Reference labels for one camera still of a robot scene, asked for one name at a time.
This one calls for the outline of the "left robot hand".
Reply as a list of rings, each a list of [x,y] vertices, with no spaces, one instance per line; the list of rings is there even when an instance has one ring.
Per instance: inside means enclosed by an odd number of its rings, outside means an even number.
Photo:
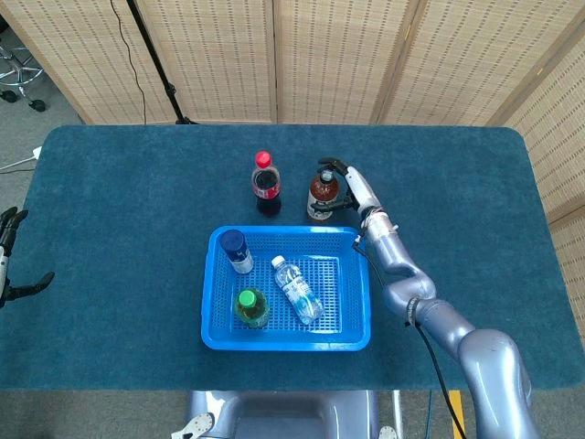
[[[13,286],[8,278],[10,256],[16,241],[20,223],[27,217],[26,209],[12,207],[1,213],[1,307],[7,302],[36,295],[48,288],[55,273],[46,273],[36,284]]]

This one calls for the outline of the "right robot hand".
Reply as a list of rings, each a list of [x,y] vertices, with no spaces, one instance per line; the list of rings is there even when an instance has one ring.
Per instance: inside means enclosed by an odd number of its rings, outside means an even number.
[[[381,207],[380,201],[365,178],[353,166],[347,166],[334,157],[321,158],[318,163],[323,169],[334,170],[346,181],[347,192],[343,199],[329,204],[314,203],[312,207],[320,212],[333,212],[340,209],[354,209],[364,220],[373,209]]]

